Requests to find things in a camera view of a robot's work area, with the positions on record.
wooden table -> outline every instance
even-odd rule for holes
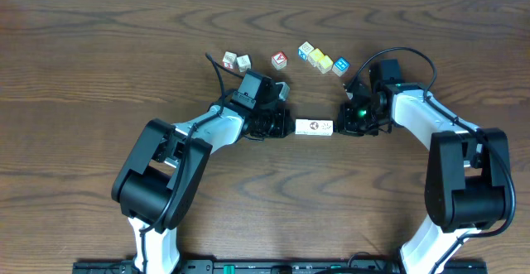
[[[304,41],[344,56],[347,75],[298,59]],[[0,273],[68,273],[80,259],[136,252],[111,185],[150,119],[186,121],[219,97],[206,51],[250,54],[254,69],[289,83],[296,118],[336,119],[342,83],[391,46],[424,51],[444,105],[508,134],[513,226],[459,256],[483,258],[490,273],[528,272],[530,0],[0,0]],[[275,71],[279,50],[289,63]],[[419,57],[387,57],[408,81],[431,77]],[[243,140],[210,158],[180,249],[391,254],[426,215],[427,155],[406,130]]]

wooden cube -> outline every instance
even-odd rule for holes
[[[235,59],[237,58],[238,56],[234,53],[231,53],[229,51],[225,52],[224,53],[224,57],[223,57],[223,66],[225,68],[230,68],[230,69],[233,69],[234,66],[235,66]]]
[[[244,72],[245,70],[251,68],[250,58],[248,55],[242,55],[238,57],[236,61],[238,62],[239,72]]]
[[[311,66],[316,67],[316,64],[320,59],[324,57],[324,54],[319,49],[313,50],[309,55],[307,56],[307,60],[309,63],[311,63]]]
[[[318,65],[316,66],[316,68],[318,68],[318,70],[320,70],[322,74],[330,71],[332,67],[333,67],[333,60],[327,55],[325,55],[322,59],[320,59],[318,61]]]
[[[309,42],[304,42],[303,45],[298,47],[298,55],[301,57],[302,60],[307,60],[307,56],[315,49],[312,45],[309,44]]]
[[[281,68],[287,66],[287,57],[283,52],[278,52],[272,56],[272,65],[276,70],[280,70]]]
[[[334,64],[333,64],[333,72],[335,72],[338,76],[342,76],[349,67],[349,63],[345,58],[339,58]]]

brown wooden tabletop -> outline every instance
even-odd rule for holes
[[[351,67],[301,61],[304,41]],[[0,273],[69,273],[135,252],[111,185],[146,123],[190,120],[219,97],[206,51],[249,54],[291,86],[295,118],[336,119],[341,88],[374,52],[423,51],[435,96],[508,134],[518,210],[508,232],[459,257],[490,273],[530,267],[530,0],[0,0]],[[271,55],[289,58],[276,71]],[[395,53],[408,81],[429,66]],[[225,75],[227,88],[240,79]],[[379,137],[242,140],[208,162],[179,227],[183,252],[217,258],[389,255],[426,215],[428,152]]]

yellow block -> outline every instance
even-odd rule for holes
[[[321,73],[326,73],[330,71],[332,67],[333,67],[333,60],[327,55],[318,61],[317,68],[318,70],[320,70]]]
[[[322,54],[319,49],[315,49],[314,51],[309,53],[307,60],[309,61],[309,63],[311,63],[313,67],[316,67],[316,63],[318,63],[318,61],[322,59],[322,57],[324,57],[324,54]]]

blue block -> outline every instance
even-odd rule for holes
[[[301,57],[302,60],[307,60],[307,55],[304,54],[301,50],[298,50],[298,55]]]
[[[335,62],[335,66],[337,66],[340,71],[344,71],[348,69],[349,63],[345,58],[340,58]]]

